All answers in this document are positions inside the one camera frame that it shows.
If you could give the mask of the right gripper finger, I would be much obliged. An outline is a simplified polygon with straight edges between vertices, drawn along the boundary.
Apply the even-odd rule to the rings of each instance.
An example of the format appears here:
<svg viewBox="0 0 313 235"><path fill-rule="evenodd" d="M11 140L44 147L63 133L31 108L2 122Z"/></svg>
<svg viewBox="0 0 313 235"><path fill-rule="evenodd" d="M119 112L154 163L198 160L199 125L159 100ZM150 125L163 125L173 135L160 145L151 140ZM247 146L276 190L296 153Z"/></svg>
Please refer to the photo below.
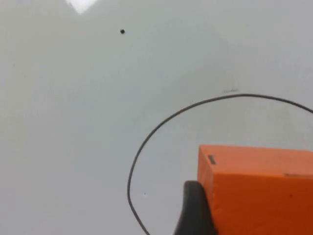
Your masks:
<svg viewBox="0 0 313 235"><path fill-rule="evenodd" d="M203 186L198 181L186 181L183 204L175 228L175 235L216 235L209 203Z"/></svg>

